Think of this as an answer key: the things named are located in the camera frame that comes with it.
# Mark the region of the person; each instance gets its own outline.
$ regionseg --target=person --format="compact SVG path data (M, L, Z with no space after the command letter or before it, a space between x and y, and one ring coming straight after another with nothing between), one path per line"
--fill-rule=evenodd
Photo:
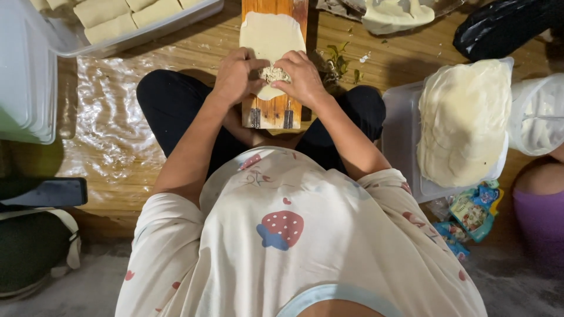
M140 81L168 159L139 216L116 316L486 316L374 146L378 91L335 99L303 51L286 53L274 66L292 82L271 85L318 118L277 144L231 111L266 85L248 78L268 65L243 47L222 60L214 88L162 70Z
M525 166L515 180L517 221L540 271L564 276L564 144Z

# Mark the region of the snack package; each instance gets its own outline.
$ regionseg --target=snack package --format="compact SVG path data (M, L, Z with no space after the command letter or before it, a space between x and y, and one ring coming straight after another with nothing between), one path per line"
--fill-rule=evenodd
M503 197L499 188L486 187L484 184L460 193L450 206L451 214L476 242L486 237L497 215L497 205Z
M433 226L443 227L460 243L467 242L471 239L462 226L456 221L439 222L433 224Z
M443 237L444 242L447 243L448 248L455 254L459 261L464 261L470 252L464 248L456 238L446 229L441 223L433 223L437 232Z

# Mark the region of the wooden board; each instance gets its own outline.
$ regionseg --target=wooden board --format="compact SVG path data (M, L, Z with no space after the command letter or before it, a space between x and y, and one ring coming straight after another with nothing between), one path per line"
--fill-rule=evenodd
M306 40L308 0L243 0L243 21L247 12L287 14L299 23ZM256 129L299 129L302 105L288 95L271 100L258 98L243 101L243 125Z

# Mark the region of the wooden floor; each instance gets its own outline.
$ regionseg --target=wooden floor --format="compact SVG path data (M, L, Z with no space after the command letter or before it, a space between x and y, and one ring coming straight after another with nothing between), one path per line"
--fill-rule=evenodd
M360 23L311 10L307 47L322 54L327 45L349 41L344 56L351 62L341 86L354 87L353 69L359 69L365 74L361 84L384 92L421 81L443 65L467 63L454 49L452 39L472 10L466 5L408 35L388 37L374 37ZM226 0L220 14L118 56L59 59L59 129L63 137L51 146L13 143L11 150L25 174L87 179L89 202L72 211L83 235L131 237L164 162L137 104L139 80L149 71L166 68L185 70L213 84L221 58L238 47L240 13L240 1ZM546 43L534 39L512 54L514 81L562 71L557 63L547 61L545 50ZM509 152L500 178L506 197L494 230L483 243L517 243L508 189L531 159Z

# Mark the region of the stack of wrappers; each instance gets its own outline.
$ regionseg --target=stack of wrappers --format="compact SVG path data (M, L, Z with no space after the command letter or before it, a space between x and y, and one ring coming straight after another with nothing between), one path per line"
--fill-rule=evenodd
M490 233L498 214L497 205L504 194L498 187L496 180L489 180L456 196L428 204L431 212L441 220L433 226L460 261L470 254L463 243L469 240L481 242Z

